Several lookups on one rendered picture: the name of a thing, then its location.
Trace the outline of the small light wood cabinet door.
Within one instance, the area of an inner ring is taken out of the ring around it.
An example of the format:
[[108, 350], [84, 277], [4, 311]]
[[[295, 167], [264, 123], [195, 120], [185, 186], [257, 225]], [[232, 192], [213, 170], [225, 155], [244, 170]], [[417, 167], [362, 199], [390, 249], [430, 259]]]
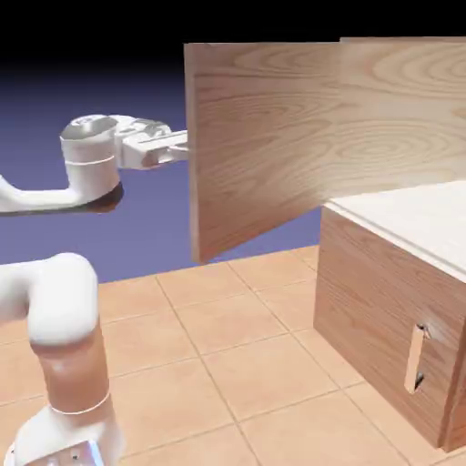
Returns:
[[[404, 388], [426, 324], [425, 379]], [[321, 216], [314, 327], [433, 446], [466, 445], [466, 284], [330, 208]]]

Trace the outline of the large light wood cabinet door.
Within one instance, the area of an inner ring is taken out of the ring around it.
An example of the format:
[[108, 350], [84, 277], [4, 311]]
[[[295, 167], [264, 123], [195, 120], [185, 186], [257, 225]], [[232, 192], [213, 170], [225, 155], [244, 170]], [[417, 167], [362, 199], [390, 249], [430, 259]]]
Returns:
[[313, 208], [329, 146], [338, 43], [184, 47], [193, 259], [205, 263]]

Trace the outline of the light wood cabinet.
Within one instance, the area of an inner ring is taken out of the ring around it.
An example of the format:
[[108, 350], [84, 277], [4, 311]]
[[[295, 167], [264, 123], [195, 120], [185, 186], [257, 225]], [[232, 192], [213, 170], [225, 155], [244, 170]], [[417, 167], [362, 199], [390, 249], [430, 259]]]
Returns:
[[337, 170], [323, 208], [466, 284], [466, 36], [340, 45]]

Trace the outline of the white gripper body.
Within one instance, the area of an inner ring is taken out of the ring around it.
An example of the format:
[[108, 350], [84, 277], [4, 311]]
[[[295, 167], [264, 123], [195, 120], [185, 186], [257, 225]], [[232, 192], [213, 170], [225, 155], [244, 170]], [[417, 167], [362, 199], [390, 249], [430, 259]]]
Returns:
[[120, 167], [149, 170], [168, 163], [188, 159], [187, 131], [164, 136], [135, 133], [122, 140]]

